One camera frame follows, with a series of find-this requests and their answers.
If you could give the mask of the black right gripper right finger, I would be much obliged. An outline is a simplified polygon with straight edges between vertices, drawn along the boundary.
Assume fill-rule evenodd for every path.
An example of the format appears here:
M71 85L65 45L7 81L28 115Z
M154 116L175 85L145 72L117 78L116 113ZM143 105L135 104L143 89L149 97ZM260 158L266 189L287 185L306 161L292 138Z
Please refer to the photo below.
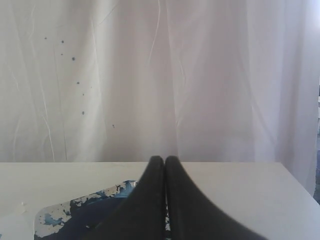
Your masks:
M249 240L250 230L214 205L176 156L165 160L170 231L173 240Z

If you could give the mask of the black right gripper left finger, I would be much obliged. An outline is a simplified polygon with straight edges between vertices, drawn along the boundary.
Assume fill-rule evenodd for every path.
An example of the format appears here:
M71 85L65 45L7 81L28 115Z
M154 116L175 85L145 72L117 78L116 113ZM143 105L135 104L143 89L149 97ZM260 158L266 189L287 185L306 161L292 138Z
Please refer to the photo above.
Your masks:
M136 187L86 240L163 240L165 238L165 164L152 156Z

